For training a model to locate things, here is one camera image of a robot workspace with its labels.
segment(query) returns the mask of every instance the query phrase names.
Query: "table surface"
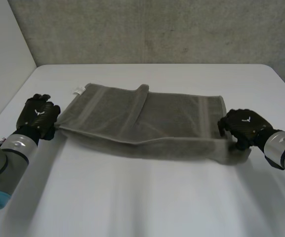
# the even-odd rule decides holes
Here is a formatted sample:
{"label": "table surface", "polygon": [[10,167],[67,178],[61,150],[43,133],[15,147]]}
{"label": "table surface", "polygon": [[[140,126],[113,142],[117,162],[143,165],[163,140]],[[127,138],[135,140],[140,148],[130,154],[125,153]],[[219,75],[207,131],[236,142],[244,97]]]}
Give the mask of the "table surface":
{"label": "table surface", "polygon": [[[46,93],[64,110],[74,88],[221,95],[285,130],[285,83],[264,65],[47,65],[37,68],[0,115],[0,138],[15,129],[27,98]],[[237,166],[212,161],[122,158],[62,134],[42,141],[11,202],[0,236],[285,237],[285,171],[258,149]]]}

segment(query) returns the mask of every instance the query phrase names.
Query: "logo on robotic hand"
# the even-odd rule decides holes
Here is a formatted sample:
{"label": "logo on robotic hand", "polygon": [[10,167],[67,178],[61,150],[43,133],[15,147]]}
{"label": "logo on robotic hand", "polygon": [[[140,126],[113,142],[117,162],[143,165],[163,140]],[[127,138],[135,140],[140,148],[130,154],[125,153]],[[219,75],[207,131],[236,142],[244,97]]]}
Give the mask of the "logo on robotic hand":
{"label": "logo on robotic hand", "polygon": [[242,122],[251,122],[251,117],[249,117],[248,119],[242,119]]}
{"label": "logo on robotic hand", "polygon": [[38,112],[37,110],[35,110],[35,113],[36,113],[37,116],[39,116],[39,115],[43,115],[43,114],[45,113],[45,111],[43,111],[43,112]]}

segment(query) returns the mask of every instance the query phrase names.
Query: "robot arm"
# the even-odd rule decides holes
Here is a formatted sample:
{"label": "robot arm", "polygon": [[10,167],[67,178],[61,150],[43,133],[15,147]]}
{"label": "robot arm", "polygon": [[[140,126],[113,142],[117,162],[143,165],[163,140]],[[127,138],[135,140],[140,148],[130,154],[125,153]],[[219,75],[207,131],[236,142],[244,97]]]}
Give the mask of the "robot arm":
{"label": "robot arm", "polygon": [[0,209],[4,208],[37,150],[39,139],[54,137],[59,106],[48,95],[28,99],[17,121],[17,130],[0,147]]}
{"label": "robot arm", "polygon": [[285,169],[285,131],[275,130],[264,118],[251,110],[231,110],[218,122],[220,135],[229,131],[238,141],[239,150],[257,146],[268,163]]}

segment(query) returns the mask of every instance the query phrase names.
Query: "white label tag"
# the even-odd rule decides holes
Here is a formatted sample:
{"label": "white label tag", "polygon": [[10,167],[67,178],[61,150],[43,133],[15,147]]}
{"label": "white label tag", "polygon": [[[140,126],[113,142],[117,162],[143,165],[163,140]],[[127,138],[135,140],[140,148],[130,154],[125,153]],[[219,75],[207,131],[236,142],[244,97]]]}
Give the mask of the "white label tag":
{"label": "white label tag", "polygon": [[78,87],[75,88],[75,90],[73,91],[73,94],[82,95],[85,90],[86,90],[86,88],[85,88],[84,86],[78,86]]}

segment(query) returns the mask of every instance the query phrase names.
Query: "gray towel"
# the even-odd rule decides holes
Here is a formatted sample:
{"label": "gray towel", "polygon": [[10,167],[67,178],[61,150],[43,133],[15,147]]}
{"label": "gray towel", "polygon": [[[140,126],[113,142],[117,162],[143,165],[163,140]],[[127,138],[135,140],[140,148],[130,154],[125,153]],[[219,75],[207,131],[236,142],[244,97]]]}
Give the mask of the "gray towel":
{"label": "gray towel", "polygon": [[145,84],[137,90],[88,84],[56,126],[80,144],[123,157],[244,162],[250,151],[230,151],[232,136],[219,135],[217,122],[225,114],[221,96],[154,93]]}

